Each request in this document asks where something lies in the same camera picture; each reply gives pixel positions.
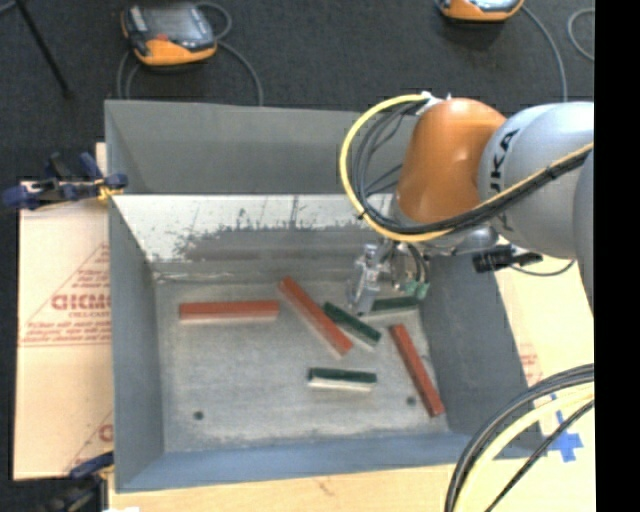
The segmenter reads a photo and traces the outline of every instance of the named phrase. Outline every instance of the green bar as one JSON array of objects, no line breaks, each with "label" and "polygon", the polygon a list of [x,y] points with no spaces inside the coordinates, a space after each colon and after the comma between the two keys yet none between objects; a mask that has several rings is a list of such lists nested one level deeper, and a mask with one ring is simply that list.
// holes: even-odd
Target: green bar
[{"label": "green bar", "polygon": [[375,330],[370,325],[365,324],[355,316],[347,313],[343,309],[340,309],[338,306],[335,306],[330,302],[325,302],[322,309],[337,325],[343,327],[351,334],[358,336],[358,338],[362,339],[369,346],[375,347],[378,344],[378,341],[380,341],[382,333]]},{"label": "green bar", "polygon": [[312,386],[364,390],[378,382],[378,377],[373,372],[338,368],[310,368],[307,378]]},{"label": "green bar", "polygon": [[373,303],[371,311],[388,311],[390,309],[413,308],[418,305],[415,297],[392,297],[389,299],[378,299]]}]

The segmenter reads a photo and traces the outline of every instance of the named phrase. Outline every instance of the black connector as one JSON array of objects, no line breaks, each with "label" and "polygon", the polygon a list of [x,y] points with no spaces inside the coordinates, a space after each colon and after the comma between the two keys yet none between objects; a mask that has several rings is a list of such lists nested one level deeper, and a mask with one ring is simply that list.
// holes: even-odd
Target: black connector
[{"label": "black connector", "polygon": [[516,254],[513,245],[498,245],[494,249],[473,257],[476,272],[496,272],[515,264],[524,267],[542,261],[542,255],[535,252]]}]

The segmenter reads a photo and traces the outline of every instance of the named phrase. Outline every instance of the black wire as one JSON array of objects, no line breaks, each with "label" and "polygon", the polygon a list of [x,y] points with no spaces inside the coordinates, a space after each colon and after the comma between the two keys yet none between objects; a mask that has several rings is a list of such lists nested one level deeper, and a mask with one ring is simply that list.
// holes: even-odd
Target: black wire
[{"label": "black wire", "polygon": [[422,264],[422,255],[415,245],[408,244],[407,248],[409,249],[409,252],[413,257],[413,261],[416,264],[416,281],[418,281],[419,283],[424,283],[427,276],[425,274],[424,265]]},{"label": "black wire", "polygon": [[198,2],[196,4],[196,7],[211,7],[212,9],[215,9],[220,14],[222,14],[222,16],[224,16],[226,25],[225,25],[224,29],[222,29],[216,35],[216,39],[222,39],[225,36],[227,36],[229,34],[229,32],[231,32],[231,29],[233,28],[233,19],[231,18],[231,14],[229,14],[229,11],[227,11],[224,7],[222,7],[221,5],[219,5],[219,4],[215,3],[215,2],[208,2],[208,1]]},{"label": "black wire", "polygon": [[258,95],[258,106],[262,107],[264,105],[264,90],[262,89],[262,83],[260,82],[260,78],[258,77],[258,74],[256,73],[255,69],[253,69],[253,66],[251,65],[251,63],[238,50],[233,48],[229,43],[218,41],[218,44],[222,48],[227,50],[236,59],[238,59],[244,65],[245,68],[247,68],[247,71],[249,71],[249,74],[251,75],[251,78],[253,79],[253,82],[256,86],[256,92]]},{"label": "black wire", "polygon": [[376,189],[367,190],[367,193],[366,193],[365,197],[369,198],[369,197],[371,197],[373,195],[376,195],[376,194],[379,194],[381,192],[384,192],[384,191],[388,190],[389,187],[395,187],[397,184],[398,184],[398,180],[394,180],[394,181],[392,181],[390,183],[387,183],[385,185],[382,185],[381,187],[378,187]]},{"label": "black wire", "polygon": [[549,33],[549,31],[542,24],[542,22],[537,18],[537,16],[533,14],[531,10],[527,8],[526,5],[522,6],[522,11],[527,16],[529,16],[531,21],[533,21],[533,23],[540,29],[545,39],[549,43],[549,46],[551,46],[551,52],[553,53],[553,56],[556,59],[556,64],[558,65],[558,73],[560,74],[560,83],[562,85],[562,101],[566,102],[569,99],[569,93],[568,93],[568,87],[567,87],[567,74],[564,70],[564,63],[562,62],[562,56],[560,55],[560,51],[558,50],[558,47],[556,46],[556,43],[553,40],[553,37],[551,37],[551,34]]},{"label": "black wire", "polygon": [[389,142],[396,133],[398,133],[398,130],[400,129],[400,125],[402,124],[402,119],[403,119],[403,115],[398,116],[398,120],[396,121],[395,126],[393,127],[393,129],[385,136],[384,139],[382,139],[381,141],[376,140],[375,145],[373,146],[372,150],[371,150],[371,156],[373,156],[373,154],[378,151],[378,149],[380,149],[382,146],[384,146],[387,142]]},{"label": "black wire", "polygon": [[131,98],[131,84],[133,83],[133,77],[136,76],[138,71],[142,68],[142,64],[136,62],[133,66],[133,69],[129,72],[127,76],[127,81],[124,84],[124,94],[127,99]]},{"label": "black wire", "polygon": [[11,2],[7,2],[4,5],[0,5],[0,14],[4,14],[5,12],[9,11],[10,9],[13,9],[16,6],[16,3],[11,1]]},{"label": "black wire", "polygon": [[587,7],[586,9],[580,9],[576,12],[574,12],[570,17],[569,20],[567,21],[567,32],[569,34],[569,40],[571,41],[571,44],[573,44],[573,46],[575,47],[576,50],[578,50],[578,52],[580,52],[580,54],[585,57],[586,59],[590,60],[591,62],[595,62],[596,58],[593,54],[587,52],[577,41],[575,34],[573,33],[573,24],[576,21],[576,19],[578,19],[580,16],[582,16],[583,14],[588,14],[588,13],[593,13],[595,16],[596,13],[596,8],[595,7]]},{"label": "black wire", "polygon": [[120,64],[118,64],[118,72],[116,73],[116,96],[118,98],[123,98],[122,95],[122,75],[124,73],[124,67],[126,65],[127,60],[129,59],[129,55],[131,55],[131,50],[127,48],[122,57],[120,58]]},{"label": "black wire", "polygon": [[527,474],[527,472],[533,467],[533,465],[544,455],[549,446],[553,444],[553,442],[562,435],[562,433],[567,430],[571,425],[573,425],[576,421],[578,421],[582,416],[584,416],[587,412],[593,409],[595,405],[595,400],[591,400],[586,403],[582,407],[580,407],[577,411],[575,411],[571,416],[569,416],[566,420],[564,420],[558,427],[536,448],[536,450],[531,454],[531,456],[527,459],[524,465],[517,471],[515,475],[509,480],[507,485],[505,485],[504,489],[500,491],[498,496],[493,500],[491,505],[485,510],[485,512],[491,512],[500,501],[509,493],[511,489]]},{"label": "black wire", "polygon": [[505,421],[515,421],[516,411],[527,406],[538,398],[547,396],[555,391],[593,382],[594,378],[595,372],[593,363],[565,370],[541,380],[530,389],[511,400],[506,406],[498,411],[480,430],[478,430],[458,459],[458,463],[456,464],[447,490],[444,509],[445,512],[453,511],[458,499],[458,493],[464,485],[467,475],[469,474],[469,470],[477,458],[486,449],[487,442],[505,423]]},{"label": "black wire", "polygon": [[375,192],[370,192],[371,187],[375,187],[378,183],[380,183],[381,181],[383,181],[385,178],[388,178],[389,176],[391,176],[392,174],[395,174],[396,172],[398,172],[400,169],[402,169],[402,164],[398,164],[398,165],[394,165],[391,169],[389,169],[388,171],[386,171],[384,174],[382,174],[381,176],[378,176],[375,180],[373,180],[371,183],[369,183],[365,189],[365,193],[366,196],[370,196],[372,193]]},{"label": "black wire", "polygon": [[515,265],[509,265],[509,268],[521,272],[523,274],[527,274],[528,276],[535,277],[554,277],[559,276],[560,274],[564,274],[567,270],[569,270],[575,264],[576,260],[571,260],[567,265],[562,267],[561,269],[554,270],[553,272],[533,272],[531,270],[526,270],[521,267],[517,267]]},{"label": "black wire", "polygon": [[353,163],[351,166],[351,183],[353,191],[358,198],[360,204],[362,204],[365,212],[375,211],[375,214],[383,219],[383,222],[387,226],[393,226],[393,229],[400,229],[400,225],[394,219],[383,217],[367,200],[366,194],[366,173],[369,167],[369,163],[375,151],[380,147],[379,139],[385,130],[398,119],[401,120],[404,115],[407,115],[411,110],[416,108],[417,105],[424,103],[416,102],[409,105],[400,105],[396,109],[386,112],[381,115],[373,123],[373,126],[364,134],[362,142],[358,147]]}]

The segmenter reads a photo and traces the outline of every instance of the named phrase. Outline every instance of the clamp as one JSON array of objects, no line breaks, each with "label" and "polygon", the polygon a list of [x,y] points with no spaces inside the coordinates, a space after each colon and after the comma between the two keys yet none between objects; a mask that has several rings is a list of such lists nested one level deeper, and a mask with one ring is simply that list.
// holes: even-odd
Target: clamp
[{"label": "clamp", "polygon": [[82,175],[73,176],[54,153],[44,168],[45,178],[27,185],[17,185],[2,193],[2,202],[9,208],[35,210],[42,206],[97,198],[106,201],[113,194],[123,192],[129,180],[126,174],[104,176],[96,160],[88,152],[80,155]]},{"label": "clamp", "polygon": [[29,512],[79,512],[80,510],[106,510],[109,496],[105,472],[114,464],[113,451],[98,455],[69,473],[74,485]]}]

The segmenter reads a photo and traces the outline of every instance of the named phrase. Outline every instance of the red block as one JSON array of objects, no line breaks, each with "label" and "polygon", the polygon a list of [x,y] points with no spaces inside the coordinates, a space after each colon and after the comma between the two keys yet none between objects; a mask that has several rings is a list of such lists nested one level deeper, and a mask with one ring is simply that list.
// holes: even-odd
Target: red block
[{"label": "red block", "polygon": [[277,300],[180,304],[180,320],[265,320],[275,318],[279,312]]},{"label": "red block", "polygon": [[307,318],[320,335],[333,347],[339,356],[353,347],[351,340],[338,328],[322,308],[291,277],[287,276],[278,285],[289,301]]},{"label": "red block", "polygon": [[392,325],[389,327],[391,337],[398,347],[400,357],[404,361],[404,365],[413,380],[422,403],[424,404],[430,416],[438,416],[445,412],[444,405],[440,400],[440,395],[436,390],[429,374],[424,369],[422,359],[416,350],[413,340],[404,325]]}]

